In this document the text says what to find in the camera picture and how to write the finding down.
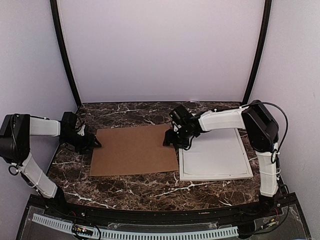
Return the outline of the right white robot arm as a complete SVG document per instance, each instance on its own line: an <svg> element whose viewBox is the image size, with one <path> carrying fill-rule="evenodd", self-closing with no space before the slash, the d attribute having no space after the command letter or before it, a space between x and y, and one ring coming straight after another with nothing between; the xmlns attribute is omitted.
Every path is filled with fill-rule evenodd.
<svg viewBox="0 0 320 240"><path fill-rule="evenodd" d="M231 109L207 110L197 114L179 105L169 113L172 127L164 134L163 146L172 145L188 151L193 139L201 134L222 129L245 130L259 163L260 195L266 197L255 205L255 213L266 217L275 208L271 198L279 188L279 154L284 142L279 138L279 124L267 109L271 105L254 100Z"/></svg>

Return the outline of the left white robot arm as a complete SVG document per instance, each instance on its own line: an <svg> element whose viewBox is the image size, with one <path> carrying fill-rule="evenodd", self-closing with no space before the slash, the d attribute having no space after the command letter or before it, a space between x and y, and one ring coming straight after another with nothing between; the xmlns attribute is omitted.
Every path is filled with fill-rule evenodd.
<svg viewBox="0 0 320 240"><path fill-rule="evenodd" d="M60 218L67 218L70 206L63 201L64 192L50 180L31 154L30 138L58 137L59 143L73 146L78 154L89 154L101 148L97 137L89 127L71 111L63 113L61 120L30 114L8 114L0 127L0 156L9 164L11 175L21 175L28 185L40 192L46 199L54 199L51 210Z"/></svg>

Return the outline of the brown cardboard backing board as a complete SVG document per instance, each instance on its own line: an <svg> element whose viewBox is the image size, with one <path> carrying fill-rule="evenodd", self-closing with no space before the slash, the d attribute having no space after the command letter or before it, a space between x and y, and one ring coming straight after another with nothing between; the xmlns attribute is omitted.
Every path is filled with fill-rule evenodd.
<svg viewBox="0 0 320 240"><path fill-rule="evenodd" d="M98 129L89 175L127 176L179 169L173 146L163 146L169 124Z"/></svg>

